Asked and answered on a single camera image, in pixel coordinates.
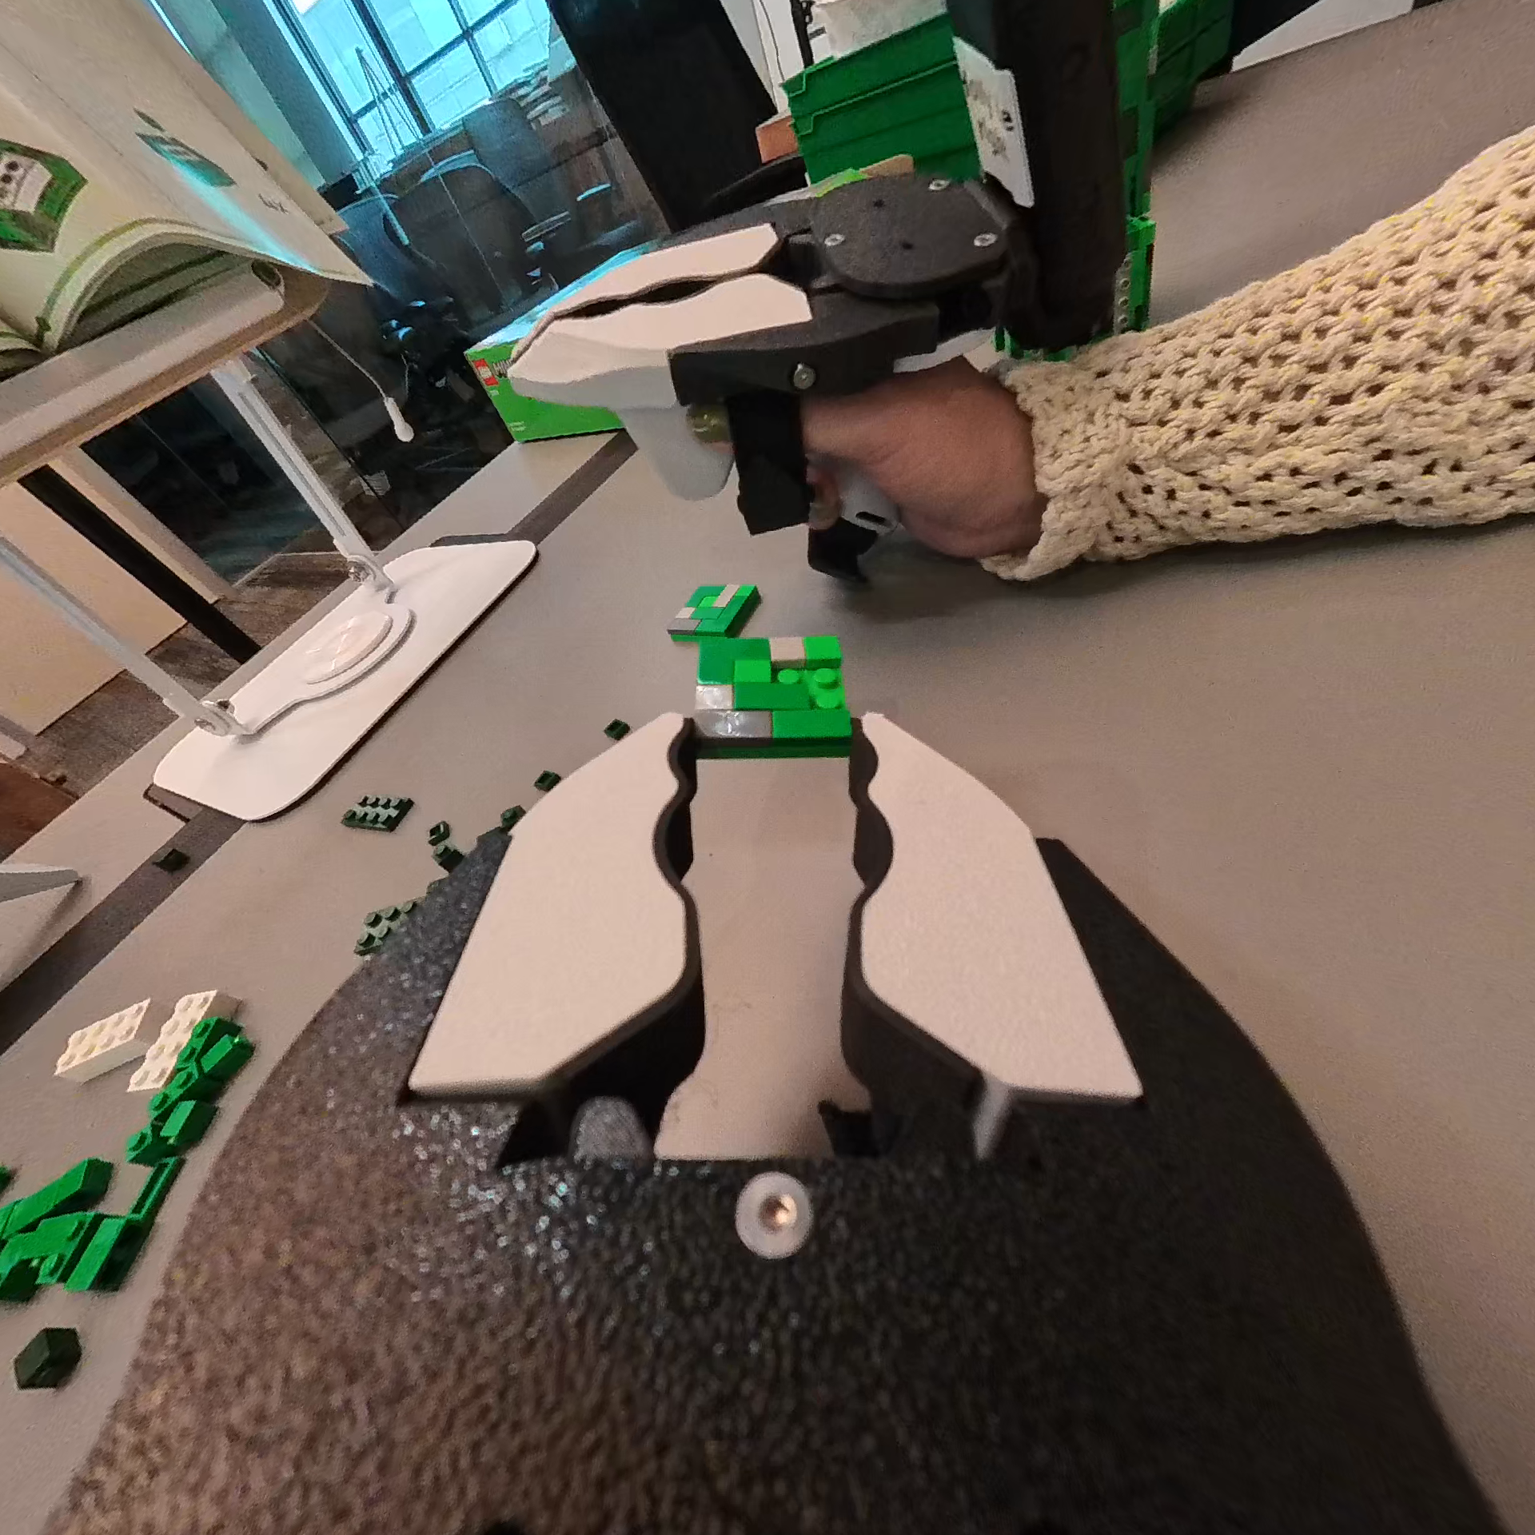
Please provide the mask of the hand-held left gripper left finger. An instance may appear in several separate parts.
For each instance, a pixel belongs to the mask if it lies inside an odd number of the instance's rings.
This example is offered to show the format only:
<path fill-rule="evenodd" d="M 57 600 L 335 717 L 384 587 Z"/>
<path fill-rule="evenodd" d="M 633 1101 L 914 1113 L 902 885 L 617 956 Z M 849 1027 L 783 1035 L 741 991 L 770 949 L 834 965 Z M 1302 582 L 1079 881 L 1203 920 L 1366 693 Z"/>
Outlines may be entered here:
<path fill-rule="evenodd" d="M 558 1157 L 624 1104 L 644 1153 L 704 1051 L 693 720 L 660 715 L 589 761 L 511 834 L 410 1071 L 425 1102 L 522 1115 L 511 1161 Z"/>

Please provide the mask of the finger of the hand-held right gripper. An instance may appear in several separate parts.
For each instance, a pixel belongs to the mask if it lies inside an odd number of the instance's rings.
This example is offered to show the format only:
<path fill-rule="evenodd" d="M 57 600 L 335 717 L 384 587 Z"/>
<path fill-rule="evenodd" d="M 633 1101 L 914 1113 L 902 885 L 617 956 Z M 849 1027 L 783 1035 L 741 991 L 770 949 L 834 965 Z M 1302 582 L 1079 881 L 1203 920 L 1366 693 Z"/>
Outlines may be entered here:
<path fill-rule="evenodd" d="M 759 273 L 781 249 L 774 225 L 746 225 L 684 243 L 670 243 L 604 267 L 564 293 L 565 315 L 595 315 L 668 296 L 691 296 Z"/>
<path fill-rule="evenodd" d="M 671 494 L 702 501 L 721 494 L 735 461 L 699 441 L 690 426 L 673 357 L 812 317 L 799 287 L 748 275 L 679 300 L 635 300 L 604 315 L 549 318 L 520 346 L 509 377 L 523 397 L 613 413 Z"/>

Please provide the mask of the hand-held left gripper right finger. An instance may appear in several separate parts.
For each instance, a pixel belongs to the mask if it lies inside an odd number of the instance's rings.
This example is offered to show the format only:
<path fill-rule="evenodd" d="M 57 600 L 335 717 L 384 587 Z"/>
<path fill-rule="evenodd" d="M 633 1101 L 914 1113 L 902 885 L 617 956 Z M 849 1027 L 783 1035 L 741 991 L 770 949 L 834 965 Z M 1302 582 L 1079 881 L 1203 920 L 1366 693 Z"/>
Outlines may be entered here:
<path fill-rule="evenodd" d="M 1019 812 L 891 717 L 850 750 L 860 894 L 839 1044 L 878 1135 L 925 1121 L 977 1159 L 1026 1104 L 1145 1099 L 1039 839 Z"/>

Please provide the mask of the green lego plate assembly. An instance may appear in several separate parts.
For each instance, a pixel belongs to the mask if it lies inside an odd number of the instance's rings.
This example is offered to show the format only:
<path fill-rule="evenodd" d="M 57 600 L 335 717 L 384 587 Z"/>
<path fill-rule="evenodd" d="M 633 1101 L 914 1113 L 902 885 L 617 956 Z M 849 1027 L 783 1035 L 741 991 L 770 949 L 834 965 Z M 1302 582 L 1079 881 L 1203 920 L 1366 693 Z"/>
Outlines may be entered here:
<path fill-rule="evenodd" d="M 704 761 L 847 757 L 854 715 L 839 636 L 702 640 L 693 731 Z"/>

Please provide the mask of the large green lego build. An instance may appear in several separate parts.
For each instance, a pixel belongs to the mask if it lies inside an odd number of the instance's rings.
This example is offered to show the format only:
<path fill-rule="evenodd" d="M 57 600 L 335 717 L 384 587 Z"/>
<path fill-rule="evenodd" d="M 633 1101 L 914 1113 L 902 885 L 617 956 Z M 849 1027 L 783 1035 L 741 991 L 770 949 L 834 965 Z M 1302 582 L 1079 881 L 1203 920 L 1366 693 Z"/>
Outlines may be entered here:
<path fill-rule="evenodd" d="M 1020 209 L 1015 357 L 1148 326 L 1157 132 L 1229 66 L 1231 2 L 818 4 L 832 57 L 786 81 L 812 183 L 894 158 Z"/>

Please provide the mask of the green lego box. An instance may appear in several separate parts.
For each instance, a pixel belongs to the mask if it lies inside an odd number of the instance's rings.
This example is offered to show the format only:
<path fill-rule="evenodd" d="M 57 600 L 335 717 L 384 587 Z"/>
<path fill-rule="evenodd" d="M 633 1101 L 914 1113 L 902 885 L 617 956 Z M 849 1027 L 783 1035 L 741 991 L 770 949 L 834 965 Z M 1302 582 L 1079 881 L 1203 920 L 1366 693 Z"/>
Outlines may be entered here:
<path fill-rule="evenodd" d="M 653 243 L 635 245 L 565 287 L 553 280 L 542 282 L 540 289 L 516 307 L 501 329 L 483 337 L 467 349 L 467 364 L 474 379 L 479 382 L 494 412 L 501 417 L 514 443 L 531 444 L 622 432 L 620 419 L 611 412 L 543 402 L 522 395 L 511 381 L 512 355 L 558 300 L 580 293 L 596 280 L 617 273 L 626 264 L 648 256 L 653 249 Z"/>

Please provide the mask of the small green lego plate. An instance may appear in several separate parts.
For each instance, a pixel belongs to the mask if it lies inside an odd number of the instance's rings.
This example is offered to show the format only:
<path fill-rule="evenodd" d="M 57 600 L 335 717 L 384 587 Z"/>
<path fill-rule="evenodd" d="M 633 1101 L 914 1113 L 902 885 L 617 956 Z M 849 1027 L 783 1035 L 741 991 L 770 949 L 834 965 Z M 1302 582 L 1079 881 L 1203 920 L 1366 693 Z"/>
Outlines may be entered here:
<path fill-rule="evenodd" d="M 666 635 L 679 642 L 737 638 L 761 600 L 761 589 L 754 583 L 699 587 L 670 620 Z"/>

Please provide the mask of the white lego brick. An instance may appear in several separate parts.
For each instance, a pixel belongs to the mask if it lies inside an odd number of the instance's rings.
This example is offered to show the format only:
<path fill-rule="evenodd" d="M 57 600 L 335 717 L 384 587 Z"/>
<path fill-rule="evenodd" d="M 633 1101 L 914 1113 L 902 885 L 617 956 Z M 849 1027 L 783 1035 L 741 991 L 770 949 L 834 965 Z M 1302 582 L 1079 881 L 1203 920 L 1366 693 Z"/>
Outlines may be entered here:
<path fill-rule="evenodd" d="M 172 1080 L 182 1051 L 205 1018 L 238 1020 L 244 1000 L 229 991 L 194 991 L 178 1000 L 158 1040 L 129 1080 L 129 1093 L 154 1095 Z"/>
<path fill-rule="evenodd" d="M 70 1035 L 54 1077 L 87 1084 L 147 1058 L 162 1033 L 163 1020 L 152 1000 L 132 1004 Z"/>

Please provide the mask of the open lego instruction booklet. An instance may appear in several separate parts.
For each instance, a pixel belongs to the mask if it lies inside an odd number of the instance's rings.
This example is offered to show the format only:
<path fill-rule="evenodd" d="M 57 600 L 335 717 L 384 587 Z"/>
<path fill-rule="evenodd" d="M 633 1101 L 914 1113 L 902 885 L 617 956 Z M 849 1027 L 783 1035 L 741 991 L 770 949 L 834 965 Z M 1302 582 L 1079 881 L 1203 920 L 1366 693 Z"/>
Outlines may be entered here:
<path fill-rule="evenodd" d="M 3 4 L 4 379 L 258 265 L 372 284 L 145 4 Z"/>

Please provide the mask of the person's right hand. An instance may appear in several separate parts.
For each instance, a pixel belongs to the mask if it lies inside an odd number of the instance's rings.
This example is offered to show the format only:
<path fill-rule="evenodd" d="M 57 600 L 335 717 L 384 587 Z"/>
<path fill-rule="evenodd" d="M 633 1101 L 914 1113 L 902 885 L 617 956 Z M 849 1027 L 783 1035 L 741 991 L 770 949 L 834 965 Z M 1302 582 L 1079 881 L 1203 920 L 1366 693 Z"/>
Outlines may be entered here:
<path fill-rule="evenodd" d="M 839 521 L 843 481 L 865 477 L 925 547 L 960 560 L 1031 550 L 1046 497 L 1031 421 L 1008 386 L 967 357 L 801 406 L 812 527 Z"/>

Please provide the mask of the black office chair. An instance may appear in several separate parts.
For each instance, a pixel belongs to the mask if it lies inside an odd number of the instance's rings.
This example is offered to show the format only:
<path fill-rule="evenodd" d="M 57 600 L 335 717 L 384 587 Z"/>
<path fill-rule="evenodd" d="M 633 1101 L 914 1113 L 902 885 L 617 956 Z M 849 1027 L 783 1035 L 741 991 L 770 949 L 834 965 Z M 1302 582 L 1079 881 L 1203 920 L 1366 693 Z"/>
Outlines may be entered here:
<path fill-rule="evenodd" d="M 341 209 L 339 243 L 401 318 L 472 344 L 527 298 L 523 205 L 476 156 L 432 165 L 406 194 L 370 190 Z"/>
<path fill-rule="evenodd" d="M 578 225 L 567 174 L 529 121 L 523 106 L 500 95 L 470 112 L 465 130 L 474 158 L 509 194 L 516 251 L 531 273 L 565 285 L 571 280 Z"/>

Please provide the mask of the white book stand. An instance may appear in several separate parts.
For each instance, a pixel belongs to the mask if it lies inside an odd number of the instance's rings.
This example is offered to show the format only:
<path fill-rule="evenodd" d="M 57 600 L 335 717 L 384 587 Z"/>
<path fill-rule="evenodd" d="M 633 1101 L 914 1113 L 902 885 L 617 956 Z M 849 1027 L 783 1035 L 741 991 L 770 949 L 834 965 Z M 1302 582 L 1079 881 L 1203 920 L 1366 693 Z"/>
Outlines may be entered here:
<path fill-rule="evenodd" d="M 439 545 L 384 563 L 260 397 L 244 353 L 319 311 L 330 284 L 251 264 L 169 307 L 4 381 L 4 485 L 185 384 L 211 377 L 346 558 L 350 594 L 229 698 L 202 698 L 138 653 L 12 541 L 4 571 L 189 722 L 152 788 L 242 821 L 293 810 L 532 569 L 520 539 Z"/>

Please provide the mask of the pile of bright green bricks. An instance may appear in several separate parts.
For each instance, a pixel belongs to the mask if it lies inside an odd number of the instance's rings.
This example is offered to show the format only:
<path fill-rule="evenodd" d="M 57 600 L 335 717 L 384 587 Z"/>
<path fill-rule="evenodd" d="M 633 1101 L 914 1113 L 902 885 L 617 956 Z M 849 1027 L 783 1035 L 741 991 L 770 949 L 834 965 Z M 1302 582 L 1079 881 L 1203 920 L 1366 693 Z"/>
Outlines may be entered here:
<path fill-rule="evenodd" d="M 152 1238 L 162 1208 L 218 1119 L 257 1044 L 240 1020 L 205 1018 L 178 1071 L 151 1093 L 143 1124 L 118 1159 L 87 1157 L 39 1190 L 4 1203 L 3 1302 L 48 1289 L 114 1292 Z"/>

